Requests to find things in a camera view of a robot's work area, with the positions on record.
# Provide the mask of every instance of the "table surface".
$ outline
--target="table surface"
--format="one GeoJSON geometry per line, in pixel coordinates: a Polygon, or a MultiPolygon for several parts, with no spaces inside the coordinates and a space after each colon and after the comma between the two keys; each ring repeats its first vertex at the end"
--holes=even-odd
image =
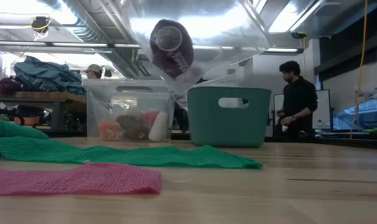
{"type": "Polygon", "coordinates": [[[29,92],[18,91],[11,95],[5,95],[0,92],[0,97],[3,98],[36,98],[36,99],[66,99],[86,103],[86,98],[74,95],[72,93],[44,93],[44,92],[29,92]]]}
{"type": "MultiPolygon", "coordinates": [[[[58,140],[82,147],[165,145],[58,140]]],[[[189,142],[172,144],[196,148],[189,142]]],[[[158,196],[0,197],[0,223],[377,223],[377,150],[288,143],[221,150],[265,166],[262,170],[148,167],[162,172],[158,196]]],[[[0,169],[76,166],[0,158],[0,169]]]]}
{"type": "MultiPolygon", "coordinates": [[[[5,95],[0,92],[0,98],[17,98],[17,99],[55,99],[66,100],[66,111],[86,113],[86,98],[77,96],[72,93],[45,93],[45,92],[29,92],[18,91],[11,95],[5,95]]],[[[53,103],[44,102],[18,102],[20,105],[38,106],[46,109],[53,109],[53,103]]]]}

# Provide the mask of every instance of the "plastic storage container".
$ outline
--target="plastic storage container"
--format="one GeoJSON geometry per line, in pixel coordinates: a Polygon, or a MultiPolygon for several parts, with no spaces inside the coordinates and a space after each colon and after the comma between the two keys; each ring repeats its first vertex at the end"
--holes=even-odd
{"type": "Polygon", "coordinates": [[[88,80],[89,139],[168,141],[174,104],[164,81],[88,80]]]}
{"type": "Polygon", "coordinates": [[[270,90],[260,88],[203,86],[190,89],[188,125],[191,140],[199,146],[261,146],[266,134],[270,96],[270,90]],[[242,104],[222,103],[237,98],[242,104]]]}

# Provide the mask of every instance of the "teal plastic basket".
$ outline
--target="teal plastic basket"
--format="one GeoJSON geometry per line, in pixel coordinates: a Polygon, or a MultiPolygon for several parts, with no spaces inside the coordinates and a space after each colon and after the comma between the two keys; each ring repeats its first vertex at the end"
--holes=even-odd
{"type": "Polygon", "coordinates": [[[204,86],[188,91],[190,136],[198,146],[259,147],[264,142],[271,91],[204,86]],[[242,98],[242,108],[222,108],[221,98],[242,98]]]}

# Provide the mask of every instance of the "man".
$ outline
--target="man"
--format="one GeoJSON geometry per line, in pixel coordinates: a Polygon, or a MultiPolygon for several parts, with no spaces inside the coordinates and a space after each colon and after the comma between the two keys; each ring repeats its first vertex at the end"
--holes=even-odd
{"type": "Polygon", "coordinates": [[[297,137],[301,132],[313,133],[313,112],[317,109],[317,94],[313,83],[300,76],[299,64],[295,61],[280,66],[284,87],[284,106],[277,112],[281,124],[287,126],[287,135],[297,137]]]}
{"type": "Polygon", "coordinates": [[[100,79],[103,69],[99,65],[89,65],[88,69],[85,70],[88,79],[100,79]]]}

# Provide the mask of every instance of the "ceiling duct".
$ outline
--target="ceiling duct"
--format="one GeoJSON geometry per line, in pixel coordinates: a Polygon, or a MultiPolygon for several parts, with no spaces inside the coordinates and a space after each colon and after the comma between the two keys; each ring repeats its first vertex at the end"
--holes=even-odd
{"type": "MultiPolygon", "coordinates": [[[[77,26],[85,26],[85,28],[70,29],[79,39],[87,43],[110,43],[111,39],[100,29],[96,22],[90,17],[87,11],[77,0],[37,0],[54,11],[62,11],[63,1],[69,10],[77,17],[77,26]]],[[[115,68],[127,78],[137,78],[139,72],[128,58],[131,58],[131,49],[111,49],[111,54],[101,54],[104,58],[110,60],[115,68]]]]}

